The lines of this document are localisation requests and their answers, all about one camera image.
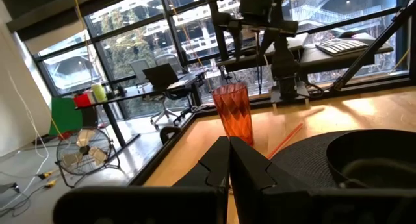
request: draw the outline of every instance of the keyboard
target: keyboard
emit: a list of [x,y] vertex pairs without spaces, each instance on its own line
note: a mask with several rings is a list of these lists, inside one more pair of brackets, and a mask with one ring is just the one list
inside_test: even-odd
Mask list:
[[369,45],[359,40],[346,40],[340,38],[320,42],[316,45],[319,50],[332,56],[341,56],[358,51],[364,51],[368,48],[368,46]]

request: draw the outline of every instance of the wooden table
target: wooden table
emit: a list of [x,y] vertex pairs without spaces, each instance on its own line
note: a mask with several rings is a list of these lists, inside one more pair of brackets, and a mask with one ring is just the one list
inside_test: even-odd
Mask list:
[[[318,134],[352,129],[400,129],[416,131],[416,87],[364,93],[302,105],[252,111],[254,147],[263,155],[271,152],[300,122],[304,127],[287,145]],[[145,186],[171,186],[187,173],[225,135],[218,116],[197,119],[169,152]],[[238,223],[232,195],[228,223]]]

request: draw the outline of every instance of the white wall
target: white wall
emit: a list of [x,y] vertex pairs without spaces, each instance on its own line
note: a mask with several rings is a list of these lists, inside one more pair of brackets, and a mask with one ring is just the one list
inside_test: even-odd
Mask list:
[[78,32],[83,31],[83,25],[80,21],[65,25],[61,28],[55,29],[51,32],[42,34],[35,38],[31,38],[25,41],[25,44],[32,54],[35,54],[43,49],[48,48],[51,45],[55,45]]
[[37,71],[32,68],[31,72],[26,66],[33,63],[30,58],[23,59],[22,53],[25,48],[20,48],[18,37],[8,31],[6,26],[8,21],[10,16],[0,0],[0,156],[27,145],[35,137],[25,107],[13,89],[8,70],[32,112],[35,125],[41,135],[49,131],[51,121],[50,110],[46,103],[48,93],[45,93],[43,88],[44,95],[42,95],[36,85],[34,79]]

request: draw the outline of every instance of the black bowl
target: black bowl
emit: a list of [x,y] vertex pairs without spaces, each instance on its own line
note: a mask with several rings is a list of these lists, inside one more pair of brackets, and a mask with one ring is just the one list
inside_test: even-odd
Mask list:
[[340,187],[416,188],[414,132],[350,132],[328,145],[326,158]]

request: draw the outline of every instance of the red ribbed cup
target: red ribbed cup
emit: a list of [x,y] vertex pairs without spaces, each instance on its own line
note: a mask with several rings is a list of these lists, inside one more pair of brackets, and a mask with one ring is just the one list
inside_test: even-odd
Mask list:
[[248,91],[244,83],[221,86],[213,92],[214,103],[227,136],[238,136],[253,146],[253,125]]

